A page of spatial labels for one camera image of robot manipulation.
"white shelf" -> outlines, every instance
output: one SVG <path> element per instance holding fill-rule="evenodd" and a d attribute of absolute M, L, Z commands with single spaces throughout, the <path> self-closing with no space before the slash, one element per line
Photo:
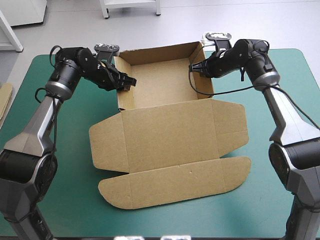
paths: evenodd
<path fill-rule="evenodd" d="M 0 50 L 16 50 L 22 52 L 24 48 L 0 10 Z"/>
<path fill-rule="evenodd" d="M 133 8 L 156 4 L 156 0 L 104 0 L 107 9 Z"/>
<path fill-rule="evenodd" d="M 100 0 L 103 17 L 109 18 L 109 9 L 134 8 L 154 5 L 156 14 L 161 15 L 161 0 Z"/>

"black cable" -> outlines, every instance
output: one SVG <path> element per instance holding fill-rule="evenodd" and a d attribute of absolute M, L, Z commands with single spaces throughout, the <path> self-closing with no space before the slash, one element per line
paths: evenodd
<path fill-rule="evenodd" d="M 50 54 L 49 54 L 50 64 L 51 64 L 51 66 L 52 66 L 55 70 L 57 70 L 57 69 L 56 69 L 56 66 L 53 65 L 53 63 L 52 63 L 52 54 L 54 53 L 54 51 L 55 51 L 57 48 L 60 48 L 60 50 L 62 49 L 62 47 L 60 47 L 59 45 L 55 45 L 55 46 L 53 46 L 53 48 L 51 48 L 51 51 L 50 51 Z"/>
<path fill-rule="evenodd" d="M 52 98 L 52 106 L 53 106 L 53 145 L 52 145 L 52 149 L 51 149 L 51 159 L 50 159 L 50 164 L 49 164 L 49 169 L 48 169 L 48 173 L 50 172 L 50 168 L 52 165 L 52 162 L 54 160 L 54 155 L 55 155 L 55 151 L 56 151 L 56 144 L 57 144 L 57 124 L 58 124 L 58 110 L 57 110 L 57 105 L 56 105 L 56 99 L 59 99 L 58 96 L 54 95 L 49 89 L 44 88 L 44 87 L 40 87 L 35 91 L 35 95 L 34 98 L 37 100 L 37 102 L 41 103 L 41 101 L 38 99 L 38 93 L 41 90 L 45 90 L 47 92 L 46 96 L 51 97 Z"/>

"cardboard flap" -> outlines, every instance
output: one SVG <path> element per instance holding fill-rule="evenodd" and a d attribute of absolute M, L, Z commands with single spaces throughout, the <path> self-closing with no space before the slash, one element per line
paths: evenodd
<path fill-rule="evenodd" d="M 233 102 L 212 100 L 213 119 L 219 156 L 244 146 L 249 141 L 245 107 Z"/>
<path fill-rule="evenodd" d="M 213 99 L 126 110 L 90 128 L 94 165 L 127 173 L 217 159 L 247 142 L 244 107 Z"/>
<path fill-rule="evenodd" d="M 89 136 L 93 165 L 97 169 L 129 172 L 121 113 L 90 127 Z"/>
<path fill-rule="evenodd" d="M 0 88 L 0 119 L 2 119 L 5 113 L 10 96 L 12 94 L 12 89 L 13 87 L 10 83 L 5 83 Z"/>
<path fill-rule="evenodd" d="M 126 73 L 132 76 L 131 65 L 127 63 L 123 58 L 115 56 L 114 63 L 120 72 Z M 120 109 L 134 109 L 136 108 L 134 99 L 135 87 L 131 87 L 130 91 L 117 91 L 116 96 L 118 99 L 118 106 Z"/>
<path fill-rule="evenodd" d="M 250 167 L 248 157 L 220 158 L 104 179 L 98 188 L 113 206 L 140 209 L 229 192 Z"/>
<path fill-rule="evenodd" d="M 136 49 L 123 51 L 119 56 L 132 66 L 187 59 L 198 45 L 199 42 L 195 41 L 171 46 Z"/>

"green table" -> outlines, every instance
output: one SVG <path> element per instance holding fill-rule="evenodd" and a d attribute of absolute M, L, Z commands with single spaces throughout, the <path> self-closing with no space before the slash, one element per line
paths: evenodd
<path fill-rule="evenodd" d="M 320 122 L 320 91 L 303 54 L 296 49 L 271 50 L 281 86 Z M 0 130 L 0 149 L 29 121 L 38 103 L 34 93 L 45 85 L 53 68 L 48 55 L 34 58 L 11 110 Z M 216 92 L 250 86 L 240 73 L 214 79 Z M 118 112 L 116 92 L 106 92 L 82 79 L 58 116 L 59 168 L 39 207 L 57 237 L 188 234 L 194 237 L 282 237 L 293 196 L 285 191 L 268 158 L 269 137 L 275 128 L 263 95 L 253 89 L 217 96 L 246 108 L 249 143 L 228 156 L 249 156 L 251 173 L 243 185 L 226 194 L 163 206 L 122 210 L 99 194 L 100 180 L 116 172 L 96 169 L 92 163 L 89 127 Z M 0 219 L 0 235 L 13 236 Z"/>

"cardboard sheet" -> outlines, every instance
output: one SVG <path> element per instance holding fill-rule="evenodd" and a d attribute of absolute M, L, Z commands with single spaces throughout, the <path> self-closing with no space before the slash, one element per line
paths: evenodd
<path fill-rule="evenodd" d="M 248 142 L 245 108 L 213 99 L 122 111 L 89 135 L 94 166 L 126 173 L 217 159 Z"/>
<path fill-rule="evenodd" d="M 140 209 L 229 192 L 247 178 L 248 157 L 193 162 L 102 180 L 99 191 L 121 209 Z"/>
<path fill-rule="evenodd" d="M 5 83 L 0 88 L 0 120 L 5 113 L 6 107 L 12 94 L 12 89 L 13 87 L 10 83 Z"/>

